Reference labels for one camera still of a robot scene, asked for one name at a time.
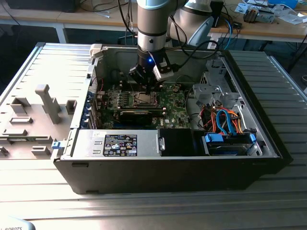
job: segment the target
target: sticker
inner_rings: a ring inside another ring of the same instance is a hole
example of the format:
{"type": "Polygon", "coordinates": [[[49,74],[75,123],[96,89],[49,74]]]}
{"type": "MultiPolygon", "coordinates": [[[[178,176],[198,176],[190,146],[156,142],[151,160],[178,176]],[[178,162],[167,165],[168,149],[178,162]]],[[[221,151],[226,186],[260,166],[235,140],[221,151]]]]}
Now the sticker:
{"type": "Polygon", "coordinates": [[[137,135],[104,135],[103,137],[105,138],[103,151],[105,157],[136,157],[138,155],[137,135]]]}
{"type": "Polygon", "coordinates": [[[92,138],[104,138],[106,135],[106,132],[104,131],[93,131],[92,138]]]}

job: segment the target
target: motherboard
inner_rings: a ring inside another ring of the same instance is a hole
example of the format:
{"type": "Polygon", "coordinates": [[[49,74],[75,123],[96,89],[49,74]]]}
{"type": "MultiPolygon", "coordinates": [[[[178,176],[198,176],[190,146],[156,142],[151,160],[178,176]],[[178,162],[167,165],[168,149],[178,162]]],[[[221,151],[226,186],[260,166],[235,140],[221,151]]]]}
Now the motherboard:
{"type": "Polygon", "coordinates": [[[142,87],[112,85],[102,92],[102,129],[190,128],[185,108],[187,90],[180,85],[163,84],[146,94],[142,87]]]}

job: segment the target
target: green circuit board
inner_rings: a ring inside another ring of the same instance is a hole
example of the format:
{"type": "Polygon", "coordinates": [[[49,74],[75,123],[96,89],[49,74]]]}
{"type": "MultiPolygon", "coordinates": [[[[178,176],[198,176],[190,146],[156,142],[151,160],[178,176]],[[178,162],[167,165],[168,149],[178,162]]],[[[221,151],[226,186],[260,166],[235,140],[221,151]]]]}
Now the green circuit board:
{"type": "Polygon", "coordinates": [[[121,111],[147,111],[153,114],[149,126],[138,129],[190,128],[190,118],[184,107],[185,95],[179,86],[164,84],[159,92],[145,95],[140,91],[122,91],[112,86],[105,91],[101,108],[102,129],[121,128],[121,111]]]}

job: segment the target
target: power supply label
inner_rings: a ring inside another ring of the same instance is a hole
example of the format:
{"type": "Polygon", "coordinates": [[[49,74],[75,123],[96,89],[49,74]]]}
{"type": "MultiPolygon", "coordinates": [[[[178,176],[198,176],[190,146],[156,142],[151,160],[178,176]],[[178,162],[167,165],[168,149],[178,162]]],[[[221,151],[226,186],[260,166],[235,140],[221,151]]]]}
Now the power supply label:
{"type": "Polygon", "coordinates": [[[136,157],[138,155],[137,135],[105,135],[105,157],[136,157]]]}

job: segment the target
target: floor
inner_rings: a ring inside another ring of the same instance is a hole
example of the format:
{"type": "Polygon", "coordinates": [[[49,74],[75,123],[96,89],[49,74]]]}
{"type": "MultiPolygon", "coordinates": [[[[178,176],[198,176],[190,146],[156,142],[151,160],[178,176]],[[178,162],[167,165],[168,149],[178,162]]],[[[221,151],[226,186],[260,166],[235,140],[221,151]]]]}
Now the floor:
{"type": "MultiPolygon", "coordinates": [[[[53,28],[16,25],[12,27],[12,31],[12,36],[5,33],[0,37],[0,92],[5,89],[37,42],[59,42],[53,28]]],[[[70,43],[75,44],[125,44],[123,38],[118,39],[123,37],[125,32],[119,31],[67,29],[67,35],[70,43]]],[[[230,42],[228,49],[257,51],[262,43],[257,40],[238,39],[230,42]]],[[[132,45],[132,39],[127,39],[127,44],[132,45]]],[[[294,43],[273,42],[268,44],[264,51],[268,55],[273,55],[284,68],[287,68],[295,52],[295,46],[294,43]]],[[[306,61],[307,57],[301,58],[291,72],[291,76],[303,90],[307,87],[301,81],[301,77],[307,74],[306,61]]]]}

